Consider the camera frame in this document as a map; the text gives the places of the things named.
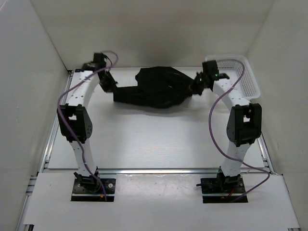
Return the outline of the black shorts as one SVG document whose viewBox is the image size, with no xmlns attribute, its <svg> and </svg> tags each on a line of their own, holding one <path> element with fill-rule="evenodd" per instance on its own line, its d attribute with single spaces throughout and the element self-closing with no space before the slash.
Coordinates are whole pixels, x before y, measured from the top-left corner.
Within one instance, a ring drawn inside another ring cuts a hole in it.
<svg viewBox="0 0 308 231">
<path fill-rule="evenodd" d="M 193 95 L 193 79 L 173 67 L 141 68 L 135 79 L 137 86 L 114 91 L 114 102 L 165 109 L 182 104 Z"/>
</svg>

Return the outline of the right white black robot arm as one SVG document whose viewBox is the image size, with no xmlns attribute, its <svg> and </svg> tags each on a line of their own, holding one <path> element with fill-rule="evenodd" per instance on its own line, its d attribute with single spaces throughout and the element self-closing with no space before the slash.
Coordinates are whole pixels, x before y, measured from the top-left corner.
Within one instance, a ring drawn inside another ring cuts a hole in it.
<svg viewBox="0 0 308 231">
<path fill-rule="evenodd" d="M 240 179 L 241 166 L 261 171 L 258 167 L 253 167 L 244 162 L 244 157 L 261 135 L 262 108 L 258 103 L 251 103 L 244 98 L 235 88 L 244 75 L 243 70 L 235 81 L 231 83 L 230 77 L 220 74 L 218 70 L 202 71 L 196 74 L 191 89 L 200 93 L 204 89 L 211 89 L 218 98 L 212 105 L 208 126 L 211 139 L 218 151 L 225 157 L 223 164 L 219 167 L 217 174 L 216 187 L 221 192 L 228 192 Z M 212 131 L 212 114 L 215 106 L 222 101 L 229 110 L 226 133 L 229 145 L 224 152 L 216 142 Z"/>
</svg>

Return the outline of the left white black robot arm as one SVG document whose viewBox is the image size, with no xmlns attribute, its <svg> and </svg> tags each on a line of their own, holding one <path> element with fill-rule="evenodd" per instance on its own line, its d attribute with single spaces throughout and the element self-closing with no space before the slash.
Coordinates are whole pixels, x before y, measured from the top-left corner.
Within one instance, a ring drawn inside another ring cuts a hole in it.
<svg viewBox="0 0 308 231">
<path fill-rule="evenodd" d="M 107 88 L 116 85 L 110 75 L 111 67 L 104 62 L 83 64 L 78 83 L 62 93 L 57 102 L 60 131 L 71 145 L 77 162 L 78 170 L 74 175 L 78 184 L 91 193 L 106 194 L 92 157 L 93 125 L 87 107 L 97 85 L 106 83 Z"/>
</svg>

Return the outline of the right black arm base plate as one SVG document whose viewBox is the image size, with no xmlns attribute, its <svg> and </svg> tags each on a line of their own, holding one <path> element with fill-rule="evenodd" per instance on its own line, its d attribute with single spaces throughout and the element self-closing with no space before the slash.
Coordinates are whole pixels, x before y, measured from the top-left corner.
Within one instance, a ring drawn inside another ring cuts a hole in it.
<svg viewBox="0 0 308 231">
<path fill-rule="evenodd" d="M 224 176 L 218 173 L 215 178 L 201 178 L 196 184 L 202 191 L 204 204 L 248 203 L 242 176 Z"/>
</svg>

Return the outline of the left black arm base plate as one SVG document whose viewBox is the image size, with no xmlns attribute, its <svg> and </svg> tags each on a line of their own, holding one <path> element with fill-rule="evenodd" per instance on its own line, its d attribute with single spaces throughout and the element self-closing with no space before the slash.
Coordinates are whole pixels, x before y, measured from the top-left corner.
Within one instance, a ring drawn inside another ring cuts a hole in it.
<svg viewBox="0 0 308 231">
<path fill-rule="evenodd" d="M 113 202 L 115 199 L 116 179 L 115 178 L 100 178 L 106 196 L 103 194 L 103 189 L 100 183 L 93 178 L 88 178 L 86 181 L 75 178 L 71 201 L 73 202 Z"/>
</svg>

